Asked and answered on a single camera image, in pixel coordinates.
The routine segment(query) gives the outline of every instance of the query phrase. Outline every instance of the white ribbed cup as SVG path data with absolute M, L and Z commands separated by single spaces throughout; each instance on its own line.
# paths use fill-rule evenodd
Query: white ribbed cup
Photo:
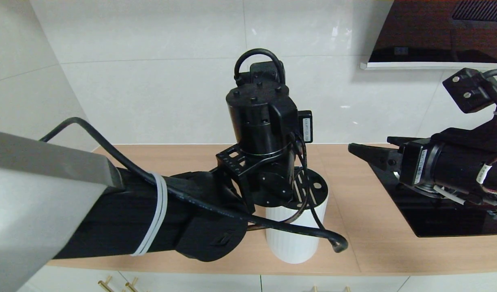
M 315 207 L 315 211 L 321 222 L 323 222 L 324 214 L 326 213 L 328 197 L 329 196 L 326 197 L 321 205 Z M 297 210 L 288 209 L 282 206 L 266 208 L 266 217 L 272 220 L 282 221 L 290 218 L 296 211 Z M 305 210 L 292 224 L 314 228 L 318 227 L 310 210 Z M 275 229 L 267 229 L 266 231 L 267 243 L 270 250 L 280 260 L 289 264 L 300 264 L 305 262 L 317 251 L 317 246 L 319 244 L 318 237 L 294 234 Z

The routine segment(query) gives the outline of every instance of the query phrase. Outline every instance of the white cabinet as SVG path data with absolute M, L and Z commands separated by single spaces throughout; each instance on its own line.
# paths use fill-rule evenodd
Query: white cabinet
M 261 292 L 259 275 L 120 273 L 139 292 Z
M 41 292 L 104 292 L 99 281 L 111 280 L 108 287 L 114 292 L 124 289 L 126 280 L 117 271 L 90 270 L 87 268 L 61 268 L 59 266 L 44 266 L 28 284 Z
M 23 284 L 23 286 L 17 292 L 43 292 L 43 291 L 41 291 L 38 287 L 30 284 L 30 282 L 27 282 Z
M 261 276 L 263 292 L 397 292 L 408 277 Z
M 412 276 L 399 292 L 497 292 L 497 273 Z

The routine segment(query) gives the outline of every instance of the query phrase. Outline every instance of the induction cooktop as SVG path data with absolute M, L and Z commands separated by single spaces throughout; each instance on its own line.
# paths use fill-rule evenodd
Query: induction cooktop
M 497 234 L 497 213 L 492 210 L 429 198 L 400 184 L 392 172 L 371 168 L 418 237 Z

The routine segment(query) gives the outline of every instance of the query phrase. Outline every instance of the wooden countertop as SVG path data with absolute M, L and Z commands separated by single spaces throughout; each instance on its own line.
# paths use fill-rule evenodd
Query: wooden countertop
M 146 170 L 164 175 L 211 170 L 226 145 L 118 146 Z M 97 153 L 104 154 L 99 148 Z M 267 247 L 265 231 L 245 235 L 226 257 L 204 263 L 175 251 L 142 257 L 120 255 L 52 260 L 52 266 L 120 271 L 215 274 L 415 275 L 497 271 L 497 235 L 419 238 L 414 235 L 367 163 L 344 144 L 308 145 L 308 166 L 330 186 L 327 229 L 345 236 L 349 248 L 334 253 L 327 240 L 303 264 L 286 264 Z M 264 216 L 259 208 L 256 214 Z

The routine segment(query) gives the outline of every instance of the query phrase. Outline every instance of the white label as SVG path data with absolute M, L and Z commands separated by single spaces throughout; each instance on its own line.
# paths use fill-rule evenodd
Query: white label
M 304 137 L 304 142 L 312 141 L 312 133 L 310 131 L 311 120 L 309 118 L 302 119 L 302 135 Z
M 418 162 L 418 169 L 416 170 L 416 177 L 414 179 L 414 184 L 417 184 L 421 180 L 421 173 L 423 172 L 423 165 L 425 164 L 425 157 L 427 156 L 427 150 L 421 151 L 420 161 Z
M 476 181 L 480 184 L 484 183 L 484 179 L 486 179 L 486 176 L 488 174 L 488 170 L 490 170 L 490 168 L 492 168 L 491 165 L 486 165 L 484 164 L 481 168 L 481 170 L 479 171 L 479 173 L 477 174 L 477 178 L 476 178 Z

